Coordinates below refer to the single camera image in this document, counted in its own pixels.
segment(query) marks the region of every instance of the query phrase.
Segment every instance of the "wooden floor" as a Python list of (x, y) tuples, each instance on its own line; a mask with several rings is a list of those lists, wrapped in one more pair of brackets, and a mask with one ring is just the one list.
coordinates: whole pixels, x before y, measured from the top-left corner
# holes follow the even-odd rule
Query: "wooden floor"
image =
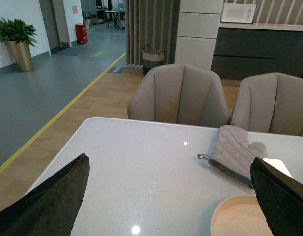
[[(20, 199), (81, 123), (90, 117), (127, 118), (127, 104), (143, 79), (141, 68), (107, 73), (0, 174), (0, 211)], [(239, 82), (222, 80), (230, 110)]]

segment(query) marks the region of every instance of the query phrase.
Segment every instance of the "gray floor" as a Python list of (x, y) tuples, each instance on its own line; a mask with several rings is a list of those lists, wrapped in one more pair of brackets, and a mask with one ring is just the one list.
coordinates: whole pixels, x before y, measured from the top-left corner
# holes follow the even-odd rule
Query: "gray floor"
[[(107, 52), (90, 56), (99, 50)], [(35, 56), (32, 72), (0, 74), (0, 166), (124, 52), (125, 30), (102, 24), (87, 44)]]

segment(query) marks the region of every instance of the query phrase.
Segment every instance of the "red box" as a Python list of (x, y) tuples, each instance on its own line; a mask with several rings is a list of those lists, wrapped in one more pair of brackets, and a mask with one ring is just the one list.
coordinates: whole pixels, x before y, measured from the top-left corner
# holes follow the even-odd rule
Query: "red box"
[(77, 43), (78, 44), (85, 44), (88, 42), (87, 37), (87, 29), (86, 24), (75, 24), (75, 30), (76, 30), (76, 37), (77, 37)]

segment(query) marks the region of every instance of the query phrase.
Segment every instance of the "potted plant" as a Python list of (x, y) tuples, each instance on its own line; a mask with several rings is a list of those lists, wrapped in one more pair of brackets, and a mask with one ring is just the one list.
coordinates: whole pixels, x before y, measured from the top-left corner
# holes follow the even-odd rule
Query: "potted plant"
[(16, 63), (22, 72), (32, 71), (33, 64), (29, 45), (37, 41), (33, 38), (36, 29), (33, 25), (26, 25), (20, 19), (0, 20), (0, 40), (7, 41)]

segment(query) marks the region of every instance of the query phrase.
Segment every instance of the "beige bowl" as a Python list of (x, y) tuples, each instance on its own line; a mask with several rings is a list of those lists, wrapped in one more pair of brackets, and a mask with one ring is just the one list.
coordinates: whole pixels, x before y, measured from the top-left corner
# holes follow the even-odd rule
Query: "beige bowl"
[(273, 236), (257, 198), (251, 195), (220, 203), (212, 215), (210, 232), (211, 236)]

